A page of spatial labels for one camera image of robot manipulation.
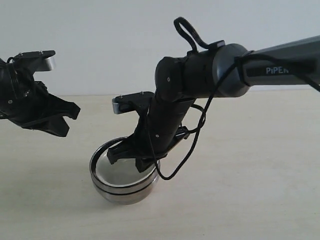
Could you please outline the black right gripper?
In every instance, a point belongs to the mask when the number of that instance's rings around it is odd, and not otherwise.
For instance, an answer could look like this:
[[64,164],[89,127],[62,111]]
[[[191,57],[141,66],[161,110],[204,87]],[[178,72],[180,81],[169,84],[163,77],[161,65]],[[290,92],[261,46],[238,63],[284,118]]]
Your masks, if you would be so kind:
[[187,135],[187,128],[181,126],[187,111],[194,104],[194,98],[165,101],[153,96],[146,109],[140,109],[138,124],[131,136],[110,140],[107,158],[111,165],[120,159],[134,159],[139,173],[149,168],[160,170],[160,159],[181,140],[177,135]]

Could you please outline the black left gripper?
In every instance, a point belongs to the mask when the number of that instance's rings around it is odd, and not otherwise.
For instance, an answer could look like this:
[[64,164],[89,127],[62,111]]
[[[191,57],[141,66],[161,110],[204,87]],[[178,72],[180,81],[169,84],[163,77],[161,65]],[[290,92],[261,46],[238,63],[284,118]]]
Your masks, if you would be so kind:
[[66,137],[69,126],[63,117],[76,120],[81,108],[48,92],[29,69],[14,65],[14,57],[0,61],[0,118],[15,125]]

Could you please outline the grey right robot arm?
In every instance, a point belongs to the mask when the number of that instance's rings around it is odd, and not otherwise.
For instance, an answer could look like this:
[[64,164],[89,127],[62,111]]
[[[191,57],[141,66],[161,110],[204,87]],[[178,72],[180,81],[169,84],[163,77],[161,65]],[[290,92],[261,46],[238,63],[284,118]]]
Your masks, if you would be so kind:
[[155,69],[155,92],[115,97],[116,114],[139,115],[134,132],[107,151],[111,164],[134,159],[139,172],[167,156],[191,133],[182,120],[197,99],[238,98],[250,87],[320,87],[320,38],[301,39],[249,51],[240,44],[216,42],[185,57],[164,57]]

